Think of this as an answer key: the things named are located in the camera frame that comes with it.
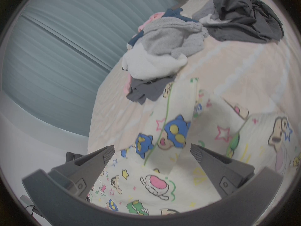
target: bed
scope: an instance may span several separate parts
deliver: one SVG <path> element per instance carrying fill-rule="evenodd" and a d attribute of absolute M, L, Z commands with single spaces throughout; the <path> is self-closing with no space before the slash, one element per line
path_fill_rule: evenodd
<path fill-rule="evenodd" d="M 182 6 L 183 13 L 191 16 L 207 1 L 190 0 Z M 270 0 L 262 1 L 283 23 L 284 38 L 280 42 L 219 42 L 209 36 L 205 39 L 205 48 L 188 58 L 188 64 L 179 71 L 175 81 L 198 77 L 202 89 L 248 108 L 250 114 L 284 112 L 300 140 L 301 59 L 298 54 L 301 49 L 280 9 Z M 157 102 L 150 100 L 140 105 L 126 98 L 123 86 L 127 72 L 121 69 L 121 61 L 122 58 L 98 90 L 88 153 L 112 144 L 115 151 L 133 145 L 156 106 Z M 291 179 L 286 180 L 281 195 Z"/>

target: cable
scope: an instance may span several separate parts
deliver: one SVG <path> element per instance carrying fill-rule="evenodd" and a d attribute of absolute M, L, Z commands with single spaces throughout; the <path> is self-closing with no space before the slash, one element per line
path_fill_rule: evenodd
<path fill-rule="evenodd" d="M 34 205 L 28 205 L 28 206 L 25 207 L 25 209 L 28 208 L 28 207 L 33 207 L 33 206 L 34 206 Z"/>

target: cartoon print pajamas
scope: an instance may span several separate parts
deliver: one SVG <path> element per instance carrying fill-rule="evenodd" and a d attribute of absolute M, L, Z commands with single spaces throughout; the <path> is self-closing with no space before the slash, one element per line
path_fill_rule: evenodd
<path fill-rule="evenodd" d="M 296 172 L 301 149 L 283 113 L 249 115 L 199 88 L 197 78 L 166 86 L 133 145 L 118 151 L 90 191 L 91 203 L 137 215 L 167 215 L 204 207 L 220 196 L 190 154 L 198 144 L 284 176 L 280 200 Z"/>

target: curtain fold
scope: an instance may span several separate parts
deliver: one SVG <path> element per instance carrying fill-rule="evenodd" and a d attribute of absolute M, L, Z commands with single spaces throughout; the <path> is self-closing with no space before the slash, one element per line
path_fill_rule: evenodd
<path fill-rule="evenodd" d="M 2 88 L 22 108 L 89 135 L 99 86 L 126 43 L 174 0 L 31 0 L 6 48 Z"/>

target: blue clothing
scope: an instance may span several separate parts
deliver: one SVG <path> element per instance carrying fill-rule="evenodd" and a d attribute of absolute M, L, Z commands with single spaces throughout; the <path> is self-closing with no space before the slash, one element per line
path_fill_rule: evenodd
<path fill-rule="evenodd" d="M 188 21 L 192 21 L 192 22 L 196 22 L 198 23 L 198 21 L 192 19 L 192 18 L 189 18 L 189 17 L 184 17 L 181 15 L 181 12 L 183 11 L 182 8 L 177 8 L 175 10 L 172 10 L 171 8 L 167 9 L 166 12 L 164 13 L 164 15 L 162 17 L 176 17 L 176 18 L 179 18 L 185 22 L 188 22 Z M 141 30 L 135 37 L 133 37 L 129 42 L 128 44 L 131 45 L 132 47 L 134 47 L 135 43 L 137 42 L 138 39 L 140 39 L 141 37 L 143 37 L 144 35 L 144 31 Z"/>

